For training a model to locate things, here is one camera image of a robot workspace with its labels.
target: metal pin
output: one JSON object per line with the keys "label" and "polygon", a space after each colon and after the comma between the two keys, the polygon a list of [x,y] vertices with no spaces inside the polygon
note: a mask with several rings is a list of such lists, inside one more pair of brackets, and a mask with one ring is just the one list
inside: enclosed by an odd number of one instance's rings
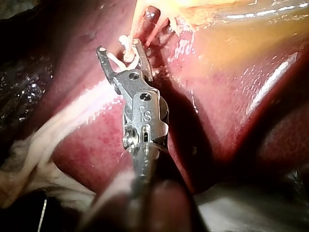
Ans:
{"label": "metal pin", "polygon": [[47,205],[47,199],[44,200],[44,205],[43,205],[43,209],[42,209],[42,212],[41,212],[41,218],[40,218],[40,223],[39,223],[39,227],[38,227],[38,232],[41,231],[41,226],[42,226],[42,223],[43,223],[46,205]]}

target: screw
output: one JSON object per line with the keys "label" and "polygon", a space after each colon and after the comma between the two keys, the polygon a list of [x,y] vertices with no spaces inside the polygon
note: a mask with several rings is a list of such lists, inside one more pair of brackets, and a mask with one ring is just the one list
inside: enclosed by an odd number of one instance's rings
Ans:
{"label": "screw", "polygon": [[130,73],[130,75],[129,75],[130,80],[136,80],[139,77],[140,77],[140,75],[137,72]]}
{"label": "screw", "polygon": [[151,100],[151,95],[150,95],[150,93],[147,93],[147,92],[142,93],[142,94],[140,95],[140,99],[141,99],[142,101],[144,101],[144,102],[149,102],[149,101]]}

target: white tissue strand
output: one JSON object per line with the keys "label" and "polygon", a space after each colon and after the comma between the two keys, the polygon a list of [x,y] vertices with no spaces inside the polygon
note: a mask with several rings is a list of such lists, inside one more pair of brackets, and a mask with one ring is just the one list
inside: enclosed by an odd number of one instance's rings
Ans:
{"label": "white tissue strand", "polygon": [[[18,174],[25,164],[31,138],[32,135],[23,141],[14,142],[9,158],[1,167],[0,202],[6,200],[6,194],[3,193],[11,190],[10,186],[7,189],[3,184],[7,175],[14,178],[15,174]],[[37,189],[42,189],[48,197],[58,199],[63,207],[76,209],[80,212],[85,211],[90,206],[95,196],[94,192],[60,171],[52,161],[33,170],[20,195]]]}

